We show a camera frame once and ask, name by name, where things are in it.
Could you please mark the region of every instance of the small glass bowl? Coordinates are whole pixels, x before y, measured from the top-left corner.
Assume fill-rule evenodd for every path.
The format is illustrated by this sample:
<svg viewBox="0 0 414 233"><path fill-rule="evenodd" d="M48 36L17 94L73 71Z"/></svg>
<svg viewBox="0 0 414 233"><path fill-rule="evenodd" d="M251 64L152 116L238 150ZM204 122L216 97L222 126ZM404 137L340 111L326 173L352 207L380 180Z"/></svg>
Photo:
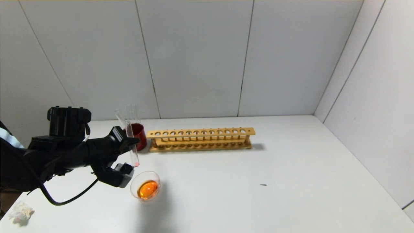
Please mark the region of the small glass bowl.
<svg viewBox="0 0 414 233"><path fill-rule="evenodd" d="M156 182L157 190L154 191L154 193L151 194L150 196L145 197L145 198L141 198L141 197L138 196L138 191L139 191L140 187L148 181ZM159 180L159 176L158 176L158 174L156 174L153 171L146 171L146 172L142 172L142 173L138 174L132 180L131 188L130 188L131 194L134 197L138 198L140 201L143 201L143 202L149 202L149 201L154 200L155 197L159 194L160 190L161 190L161 182Z"/></svg>

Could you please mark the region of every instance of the orange liquid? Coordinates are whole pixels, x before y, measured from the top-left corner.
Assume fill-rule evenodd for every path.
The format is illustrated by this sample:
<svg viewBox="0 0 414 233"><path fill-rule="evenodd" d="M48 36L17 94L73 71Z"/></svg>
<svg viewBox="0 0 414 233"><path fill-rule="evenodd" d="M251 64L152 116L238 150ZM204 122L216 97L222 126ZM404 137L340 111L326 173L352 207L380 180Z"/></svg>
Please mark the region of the orange liquid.
<svg viewBox="0 0 414 233"><path fill-rule="evenodd" d="M144 200L149 200L156 195L158 190L158 184L153 180L147 180L141 187L138 189L138 197Z"/></svg>

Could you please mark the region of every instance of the robotic arm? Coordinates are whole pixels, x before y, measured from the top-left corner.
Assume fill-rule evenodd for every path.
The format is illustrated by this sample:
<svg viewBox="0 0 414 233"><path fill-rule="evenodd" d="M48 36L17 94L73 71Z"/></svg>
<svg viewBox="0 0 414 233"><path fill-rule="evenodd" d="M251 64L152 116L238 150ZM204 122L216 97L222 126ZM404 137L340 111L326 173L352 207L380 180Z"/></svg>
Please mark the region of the robotic arm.
<svg viewBox="0 0 414 233"><path fill-rule="evenodd" d="M127 163L111 165L129 151L138 138L128 138L119 126L103 138L89 139L91 112L84 108L52 107L48 110L49 135L33 137L27 149L19 149L1 140L1 187L19 191L40 188L54 205L67 204L80 197L97 181L124 188L134 173ZM78 196L58 203L43 183L55 175L65 175L77 167L91 166L97 179Z"/></svg>

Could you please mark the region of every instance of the crumpled tissue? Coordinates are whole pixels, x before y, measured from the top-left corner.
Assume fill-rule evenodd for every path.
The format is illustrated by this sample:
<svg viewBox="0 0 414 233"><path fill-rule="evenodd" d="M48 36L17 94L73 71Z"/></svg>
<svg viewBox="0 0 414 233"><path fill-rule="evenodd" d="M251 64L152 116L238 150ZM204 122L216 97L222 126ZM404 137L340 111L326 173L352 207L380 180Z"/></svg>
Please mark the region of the crumpled tissue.
<svg viewBox="0 0 414 233"><path fill-rule="evenodd" d="M13 219L13 223L19 223L22 226L27 225L31 215L34 213L34 210L26 205L24 202L17 202L13 211L9 215L9 219Z"/></svg>

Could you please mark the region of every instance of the wooden test tube rack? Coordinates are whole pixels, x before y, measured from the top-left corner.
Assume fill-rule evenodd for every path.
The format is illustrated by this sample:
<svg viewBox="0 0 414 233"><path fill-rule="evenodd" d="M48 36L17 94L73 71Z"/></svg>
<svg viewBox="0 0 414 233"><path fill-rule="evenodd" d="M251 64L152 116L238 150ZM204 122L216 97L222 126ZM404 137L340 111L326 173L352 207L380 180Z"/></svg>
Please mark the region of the wooden test tube rack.
<svg viewBox="0 0 414 233"><path fill-rule="evenodd" d="M251 149L253 128L152 130L150 152Z"/></svg>

